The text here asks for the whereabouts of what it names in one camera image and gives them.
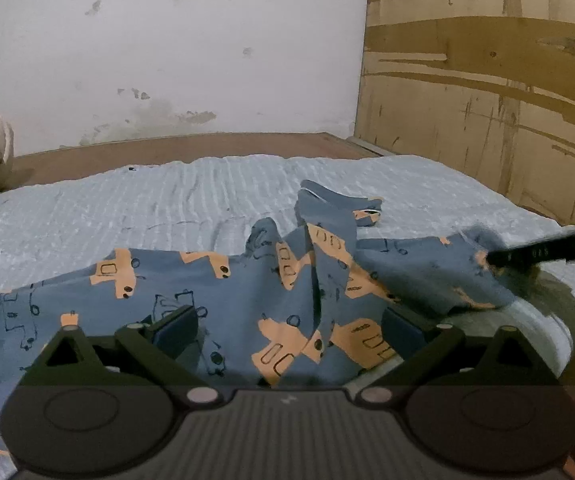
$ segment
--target wooden furniture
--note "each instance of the wooden furniture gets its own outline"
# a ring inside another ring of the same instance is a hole
[[[32,184],[76,180],[129,164],[192,162],[205,156],[245,156],[256,153],[327,158],[365,158],[376,153],[327,133],[320,134],[200,134],[159,139],[125,140],[33,153],[14,160],[6,184],[15,189]]]
[[[575,0],[368,0],[355,135],[575,224]]]

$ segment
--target bed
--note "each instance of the bed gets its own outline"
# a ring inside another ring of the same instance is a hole
[[[482,225],[518,244],[571,229],[418,156],[204,157],[0,193],[0,290],[88,266],[115,247],[238,254],[261,218],[271,216],[282,234],[296,226],[294,204],[304,179],[347,195],[384,197],[381,220],[359,228],[360,238],[447,236]],[[561,374],[575,347],[575,264],[544,264],[525,298],[449,320],[472,335],[518,326]],[[356,391],[396,364],[348,388]],[[0,479],[12,470],[0,455]]]

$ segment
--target metal bolt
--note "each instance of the metal bolt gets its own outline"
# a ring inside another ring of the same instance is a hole
[[[382,386],[370,386],[361,392],[361,397],[372,404],[383,404],[392,399],[392,392]]]
[[[218,392],[209,386],[199,386],[187,392],[187,399],[195,404],[209,404],[218,399]]]

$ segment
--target blue fabric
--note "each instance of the blue fabric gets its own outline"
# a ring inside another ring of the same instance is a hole
[[[299,226],[282,238],[262,219],[243,254],[117,249],[95,266],[0,292],[0,408],[72,319],[87,335],[110,335],[190,305],[199,334],[178,362],[208,383],[344,384],[394,355],[379,325],[389,304],[440,319],[514,300],[481,263],[483,248],[461,234],[357,240],[357,225],[376,221],[380,206],[304,181]]]

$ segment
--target wooden panel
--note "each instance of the wooden panel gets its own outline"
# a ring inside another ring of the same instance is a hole
[[[369,0],[355,136],[575,223],[575,0]]]

